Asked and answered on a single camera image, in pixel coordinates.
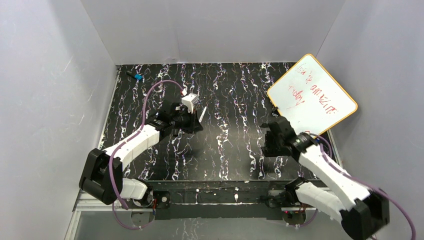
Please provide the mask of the black orange-tipped marker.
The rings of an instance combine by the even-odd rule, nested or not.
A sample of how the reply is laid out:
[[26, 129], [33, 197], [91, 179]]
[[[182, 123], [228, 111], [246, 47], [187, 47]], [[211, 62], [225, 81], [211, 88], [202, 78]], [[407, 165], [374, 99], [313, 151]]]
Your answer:
[[179, 135], [179, 132], [180, 132], [180, 130], [178, 128], [175, 128], [175, 129], [172, 130], [172, 135], [174, 137], [177, 137]]

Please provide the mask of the yellow-framed whiteboard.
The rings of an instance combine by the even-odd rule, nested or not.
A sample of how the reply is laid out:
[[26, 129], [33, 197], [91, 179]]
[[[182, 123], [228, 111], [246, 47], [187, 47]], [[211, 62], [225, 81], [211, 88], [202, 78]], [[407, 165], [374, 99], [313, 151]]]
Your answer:
[[298, 134], [322, 134], [358, 109], [355, 100], [312, 55], [304, 55], [268, 90], [278, 114]]

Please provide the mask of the blue cap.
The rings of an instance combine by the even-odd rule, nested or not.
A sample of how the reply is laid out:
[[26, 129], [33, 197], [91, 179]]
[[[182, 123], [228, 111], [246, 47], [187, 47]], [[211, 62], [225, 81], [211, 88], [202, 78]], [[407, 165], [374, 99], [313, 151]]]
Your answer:
[[135, 74], [134, 75], [134, 78], [137, 79], [137, 80], [142, 80], [143, 79], [143, 77], [141, 75], [139, 75], [139, 74]]

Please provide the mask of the white pen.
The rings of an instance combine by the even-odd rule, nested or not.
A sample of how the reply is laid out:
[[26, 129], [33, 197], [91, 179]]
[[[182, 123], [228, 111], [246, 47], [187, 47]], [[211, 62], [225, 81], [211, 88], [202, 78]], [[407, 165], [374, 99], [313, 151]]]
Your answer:
[[203, 118], [204, 118], [204, 116], [205, 116], [205, 114], [207, 112], [207, 108], [208, 108], [207, 106], [204, 107], [204, 109], [203, 109], [203, 111], [202, 111], [202, 113], [201, 113], [201, 115], [199, 117], [199, 122], [200, 123], [203, 121]]

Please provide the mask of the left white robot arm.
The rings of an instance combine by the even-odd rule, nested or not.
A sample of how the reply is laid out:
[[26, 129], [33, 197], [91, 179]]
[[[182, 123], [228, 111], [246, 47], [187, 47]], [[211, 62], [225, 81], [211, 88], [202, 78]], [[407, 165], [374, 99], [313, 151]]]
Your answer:
[[79, 188], [105, 205], [119, 198], [146, 200], [151, 188], [141, 180], [125, 178], [124, 169], [147, 149], [179, 132], [194, 134], [203, 130], [194, 107], [174, 102], [169, 110], [148, 117], [138, 129], [120, 142], [105, 149], [92, 149], [79, 180]]

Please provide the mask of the aluminium frame rail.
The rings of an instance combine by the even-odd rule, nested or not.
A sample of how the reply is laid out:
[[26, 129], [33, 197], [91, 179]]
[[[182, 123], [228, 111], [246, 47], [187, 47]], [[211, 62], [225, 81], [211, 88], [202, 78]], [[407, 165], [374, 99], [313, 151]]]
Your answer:
[[323, 213], [310, 223], [295, 228], [283, 220], [266, 218], [178, 218], [149, 222], [150, 210], [116, 210], [126, 225], [143, 225], [141, 230], [120, 226], [112, 207], [87, 193], [81, 193], [75, 204], [65, 239], [67, 240], [347, 240], [342, 227]]

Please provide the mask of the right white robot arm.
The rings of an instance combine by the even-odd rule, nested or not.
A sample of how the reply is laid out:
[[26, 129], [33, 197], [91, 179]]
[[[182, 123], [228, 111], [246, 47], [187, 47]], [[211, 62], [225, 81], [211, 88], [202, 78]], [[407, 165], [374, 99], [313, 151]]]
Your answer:
[[341, 224], [353, 240], [366, 240], [390, 223], [389, 201], [380, 190], [353, 180], [324, 152], [316, 135], [296, 133], [285, 117], [265, 122], [265, 157], [291, 157], [308, 168], [330, 189], [327, 192], [310, 180], [298, 177], [277, 195], [263, 197], [275, 203], [301, 203], [312, 206]]

